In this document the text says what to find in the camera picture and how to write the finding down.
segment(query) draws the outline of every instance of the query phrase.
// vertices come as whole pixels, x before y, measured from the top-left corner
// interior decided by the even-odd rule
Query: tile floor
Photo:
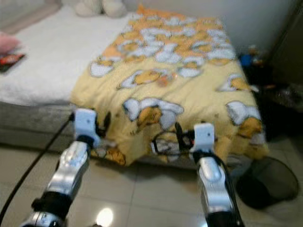
[[[271,156],[283,161],[303,186],[303,159],[286,137],[271,142]],[[0,208],[37,152],[0,147]],[[58,160],[47,154],[38,163],[13,200],[3,223],[17,227],[27,217],[30,204],[39,197]],[[264,211],[247,207],[238,199],[247,227],[303,226],[303,193],[291,202]],[[105,160],[91,160],[75,202],[69,212],[70,227],[88,227],[98,212],[109,207],[111,227],[203,227],[200,192],[195,171],[135,164],[119,167]]]

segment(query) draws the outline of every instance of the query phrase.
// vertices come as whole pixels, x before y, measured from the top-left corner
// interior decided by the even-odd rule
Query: yellow comforter
[[[223,160],[230,152],[252,158],[268,153],[250,86],[215,18],[140,6],[84,71],[71,101],[94,108],[100,126],[111,113],[97,153],[121,165],[155,151],[178,154],[175,122],[183,130],[214,124],[215,152]]]

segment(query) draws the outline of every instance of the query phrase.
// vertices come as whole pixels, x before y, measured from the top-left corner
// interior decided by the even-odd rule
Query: pink cushion
[[[15,49],[19,43],[19,40],[15,37],[5,33],[0,33],[0,54],[5,54]]]

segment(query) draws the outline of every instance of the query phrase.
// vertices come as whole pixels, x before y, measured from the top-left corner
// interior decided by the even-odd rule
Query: white bedsheet
[[[27,58],[0,75],[0,101],[17,105],[65,105],[90,60],[101,54],[127,24],[124,18],[83,18],[72,8],[34,24],[16,37]]]

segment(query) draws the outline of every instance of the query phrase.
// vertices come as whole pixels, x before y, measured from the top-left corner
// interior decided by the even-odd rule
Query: blue object
[[[242,66],[250,66],[252,62],[252,56],[250,54],[244,54],[240,57]]]

